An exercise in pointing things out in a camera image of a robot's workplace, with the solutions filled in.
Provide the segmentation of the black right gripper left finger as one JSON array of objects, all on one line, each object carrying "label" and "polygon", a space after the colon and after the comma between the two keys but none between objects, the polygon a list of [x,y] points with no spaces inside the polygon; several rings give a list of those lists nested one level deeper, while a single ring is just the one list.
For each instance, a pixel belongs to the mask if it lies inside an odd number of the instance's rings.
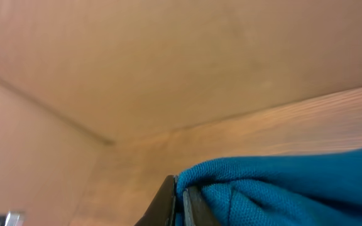
[{"label": "black right gripper left finger", "polygon": [[168,175],[135,226],[174,226],[177,177]]}]

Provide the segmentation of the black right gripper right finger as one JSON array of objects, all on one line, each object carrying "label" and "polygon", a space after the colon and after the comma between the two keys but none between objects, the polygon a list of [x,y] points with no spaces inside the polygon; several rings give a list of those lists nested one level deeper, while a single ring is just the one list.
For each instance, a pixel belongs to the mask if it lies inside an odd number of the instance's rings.
[{"label": "black right gripper right finger", "polygon": [[221,226],[198,187],[188,187],[183,192],[185,226]]}]

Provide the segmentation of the dark blue polo shirt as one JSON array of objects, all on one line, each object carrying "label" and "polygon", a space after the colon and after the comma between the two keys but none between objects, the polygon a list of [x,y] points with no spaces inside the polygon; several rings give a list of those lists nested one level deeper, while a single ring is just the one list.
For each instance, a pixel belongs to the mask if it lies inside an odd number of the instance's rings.
[{"label": "dark blue polo shirt", "polygon": [[219,158],[178,176],[222,225],[362,225],[362,148],[305,156]]}]

